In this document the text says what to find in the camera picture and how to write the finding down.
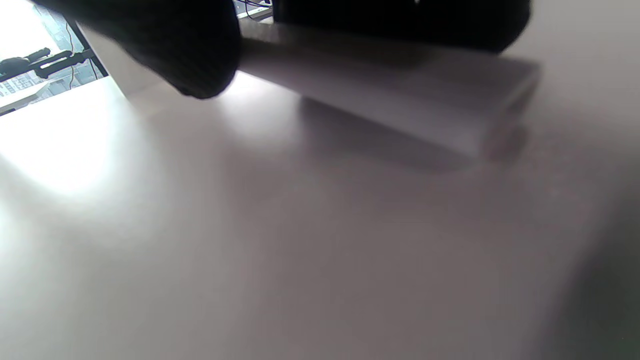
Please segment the person's right hand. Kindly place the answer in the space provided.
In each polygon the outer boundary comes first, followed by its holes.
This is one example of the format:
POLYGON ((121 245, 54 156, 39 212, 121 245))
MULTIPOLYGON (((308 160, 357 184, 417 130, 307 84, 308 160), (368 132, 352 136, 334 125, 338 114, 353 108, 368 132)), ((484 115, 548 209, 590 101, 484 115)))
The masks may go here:
MULTIPOLYGON (((242 34, 231 0, 38 0, 122 48, 184 96, 231 83, 242 34)), ((530 0, 275 0, 274 21, 500 54, 530 20, 530 0)))

